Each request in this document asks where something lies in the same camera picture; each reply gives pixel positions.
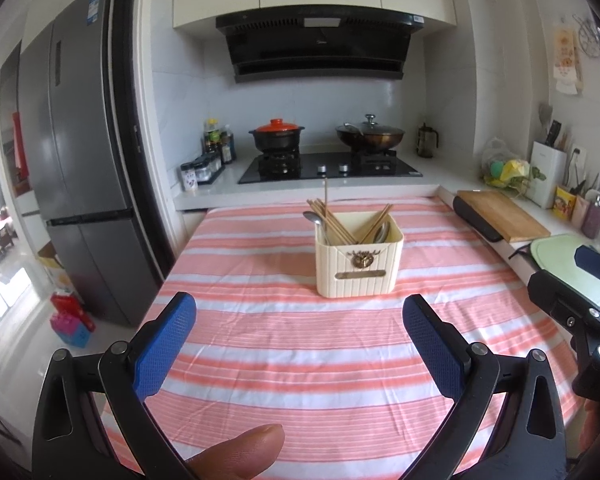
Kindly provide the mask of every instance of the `gas stove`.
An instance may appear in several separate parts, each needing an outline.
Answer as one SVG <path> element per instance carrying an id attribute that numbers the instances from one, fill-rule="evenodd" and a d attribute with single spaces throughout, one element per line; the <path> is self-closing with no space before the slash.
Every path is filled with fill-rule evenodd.
<path id="1" fill-rule="evenodd" d="M 300 154 L 292 152 L 257 156 L 238 184 L 307 180 L 312 178 L 350 178 L 359 176 L 422 176 L 396 152 L 335 152 Z"/>

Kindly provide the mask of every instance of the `refrigerator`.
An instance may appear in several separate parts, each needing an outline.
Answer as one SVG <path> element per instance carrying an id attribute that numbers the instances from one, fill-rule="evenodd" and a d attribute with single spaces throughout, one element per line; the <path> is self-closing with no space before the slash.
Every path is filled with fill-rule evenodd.
<path id="1" fill-rule="evenodd" d="M 95 317 L 137 326 L 173 265 L 134 104 L 132 1 L 74 0 L 20 54 L 29 181 Z"/>

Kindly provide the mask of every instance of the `green ball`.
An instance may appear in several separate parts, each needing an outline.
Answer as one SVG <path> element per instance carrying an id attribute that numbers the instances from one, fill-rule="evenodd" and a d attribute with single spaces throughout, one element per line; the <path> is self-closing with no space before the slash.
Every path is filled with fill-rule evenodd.
<path id="1" fill-rule="evenodd" d="M 502 174 L 502 170 L 504 169 L 504 162 L 501 160 L 496 160 L 491 163 L 491 176 L 493 178 L 500 178 Z"/>

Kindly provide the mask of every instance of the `metal spoon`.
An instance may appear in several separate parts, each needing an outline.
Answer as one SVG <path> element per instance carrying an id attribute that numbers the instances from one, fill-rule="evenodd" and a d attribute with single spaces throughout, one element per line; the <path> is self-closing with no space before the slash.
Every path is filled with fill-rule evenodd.
<path id="1" fill-rule="evenodd" d="M 389 235 L 389 227 L 391 227 L 391 224 L 385 222 L 378 228 L 378 231 L 376 231 L 376 235 L 374 236 L 375 244 L 384 244 Z"/>
<path id="2" fill-rule="evenodd" d="M 316 225 L 319 225 L 322 228 L 322 232 L 324 233 L 324 238 L 327 240 L 327 243 L 329 245 L 333 245 L 331 243 L 331 241 L 329 240 L 329 237 L 327 236 L 327 231 L 324 228 L 324 223 L 322 222 L 322 218 L 320 218 L 316 213 L 314 213 L 313 211 L 303 211 L 302 215 L 309 221 L 309 222 L 313 222 Z"/>

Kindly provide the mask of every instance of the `pink tablecloth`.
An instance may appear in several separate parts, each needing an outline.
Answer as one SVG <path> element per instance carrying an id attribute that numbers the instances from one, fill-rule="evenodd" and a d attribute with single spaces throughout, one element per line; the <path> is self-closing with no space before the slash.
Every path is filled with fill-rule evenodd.
<path id="1" fill-rule="evenodd" d="M 378 201 L 336 211 L 379 210 Z M 404 233 L 391 294 L 327 300 L 315 290 L 314 230 L 305 204 L 211 211 L 180 255 L 147 319 L 184 290 L 196 325 L 147 406 L 184 457 L 260 424 L 286 442 L 263 478 L 397 479 L 451 406 L 402 325 L 420 293 L 467 341 L 501 354 L 549 356 L 568 420 L 573 355 L 508 265 L 437 198 L 405 198 L 392 215 Z M 495 422 L 492 406 L 462 466 L 474 463 Z M 108 410 L 122 463 L 137 468 Z"/>

